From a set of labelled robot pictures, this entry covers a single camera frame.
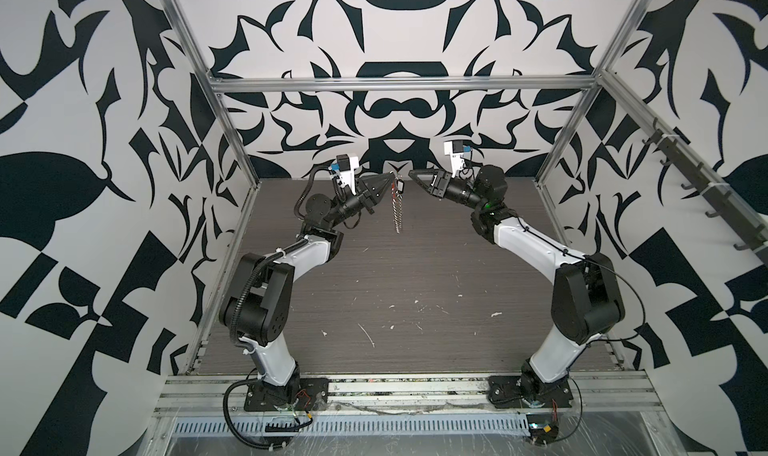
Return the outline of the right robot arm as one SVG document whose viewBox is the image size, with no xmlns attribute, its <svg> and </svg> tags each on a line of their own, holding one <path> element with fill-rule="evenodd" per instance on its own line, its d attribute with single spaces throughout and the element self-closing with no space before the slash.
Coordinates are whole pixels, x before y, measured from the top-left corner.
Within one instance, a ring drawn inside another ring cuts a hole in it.
<svg viewBox="0 0 768 456">
<path fill-rule="evenodd" d="M 552 327 L 528 358 L 514 383 L 492 382 L 488 399 L 498 408 L 520 402 L 542 407 L 569 387 L 570 369 L 585 349 L 621 322 L 626 310 L 612 261 L 564 246 L 527 223 L 505 202 L 504 171 L 482 167 L 473 180 L 441 169 L 412 170 L 410 178 L 425 192 L 470 209 L 475 232 L 521 258 L 552 285 Z"/>
</svg>

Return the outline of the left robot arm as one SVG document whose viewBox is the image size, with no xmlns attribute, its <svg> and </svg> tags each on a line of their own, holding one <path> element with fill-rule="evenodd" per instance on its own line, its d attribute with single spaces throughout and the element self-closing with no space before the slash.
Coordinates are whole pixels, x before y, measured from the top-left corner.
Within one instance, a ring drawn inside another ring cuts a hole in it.
<svg viewBox="0 0 768 456">
<path fill-rule="evenodd" d="M 219 308 L 219 321 L 230 342 L 253 359 L 269 388 L 298 385 L 299 365 L 290 354 L 283 330 L 294 283 L 330 262 L 343 243 L 339 227 L 364 211 L 372 214 L 390 187 L 393 173 L 332 175 L 334 195 L 311 192 L 315 172 L 294 205 L 301 222 L 296 240 L 267 255 L 246 254 L 239 261 Z"/>
</svg>

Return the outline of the aluminium frame crossbar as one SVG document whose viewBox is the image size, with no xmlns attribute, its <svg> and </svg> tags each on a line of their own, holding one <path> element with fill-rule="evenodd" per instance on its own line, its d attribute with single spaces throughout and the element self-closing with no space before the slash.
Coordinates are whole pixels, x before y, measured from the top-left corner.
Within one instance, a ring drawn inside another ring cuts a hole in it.
<svg viewBox="0 0 768 456">
<path fill-rule="evenodd" d="M 581 90 L 590 88 L 595 82 L 596 78 L 589 75 L 209 79 L 209 85 L 216 93 L 498 89 Z"/>
</svg>

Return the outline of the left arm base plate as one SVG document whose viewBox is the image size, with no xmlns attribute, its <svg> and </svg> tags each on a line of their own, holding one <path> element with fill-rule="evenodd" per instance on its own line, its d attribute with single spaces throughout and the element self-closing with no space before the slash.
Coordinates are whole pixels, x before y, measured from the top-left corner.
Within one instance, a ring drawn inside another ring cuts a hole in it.
<svg viewBox="0 0 768 456">
<path fill-rule="evenodd" d="M 248 385 L 244 410 L 246 412 L 277 411 L 292 409 L 312 411 L 327 403 L 330 380 L 294 376 L 285 386 L 275 386 L 264 381 Z"/>
</svg>

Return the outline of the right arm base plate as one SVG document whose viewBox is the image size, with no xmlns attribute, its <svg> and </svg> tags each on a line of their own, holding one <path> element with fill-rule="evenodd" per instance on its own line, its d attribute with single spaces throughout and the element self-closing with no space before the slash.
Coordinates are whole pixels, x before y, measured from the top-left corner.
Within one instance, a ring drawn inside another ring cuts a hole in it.
<svg viewBox="0 0 768 456">
<path fill-rule="evenodd" d="M 487 399 L 497 409 L 570 408 L 573 393 L 567 377 L 544 383 L 533 374 L 488 378 Z"/>
</svg>

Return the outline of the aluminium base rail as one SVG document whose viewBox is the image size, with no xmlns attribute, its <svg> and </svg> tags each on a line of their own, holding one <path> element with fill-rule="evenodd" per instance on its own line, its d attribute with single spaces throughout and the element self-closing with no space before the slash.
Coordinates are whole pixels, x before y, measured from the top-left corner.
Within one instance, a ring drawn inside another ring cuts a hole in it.
<svg viewBox="0 0 768 456">
<path fill-rule="evenodd" d="M 487 373 L 346 374 L 327 376 L 318 402 L 332 410 L 397 412 L 442 409 L 490 409 Z M 210 414 L 222 409 L 225 389 L 236 376 L 178 376 L 166 380 L 156 414 Z M 643 371 L 574 371 L 569 393 L 587 411 L 663 409 Z"/>
</svg>

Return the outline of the black wall hook rack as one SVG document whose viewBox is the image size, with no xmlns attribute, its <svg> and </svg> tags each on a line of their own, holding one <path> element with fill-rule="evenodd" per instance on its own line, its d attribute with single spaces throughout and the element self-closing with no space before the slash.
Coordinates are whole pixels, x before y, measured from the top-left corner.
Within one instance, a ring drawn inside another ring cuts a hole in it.
<svg viewBox="0 0 768 456">
<path fill-rule="evenodd" d="M 737 191 L 718 175 L 685 141 L 672 132 L 665 132 L 654 118 L 640 127 L 646 132 L 645 147 L 654 146 L 660 151 L 663 170 L 657 182 L 657 196 L 663 202 L 662 187 L 670 168 L 674 168 L 684 179 L 681 190 L 702 197 L 710 207 L 705 215 L 720 218 L 739 237 L 740 243 L 733 245 L 737 251 L 751 251 L 764 265 L 767 265 L 767 219 L 755 210 Z"/>
</svg>

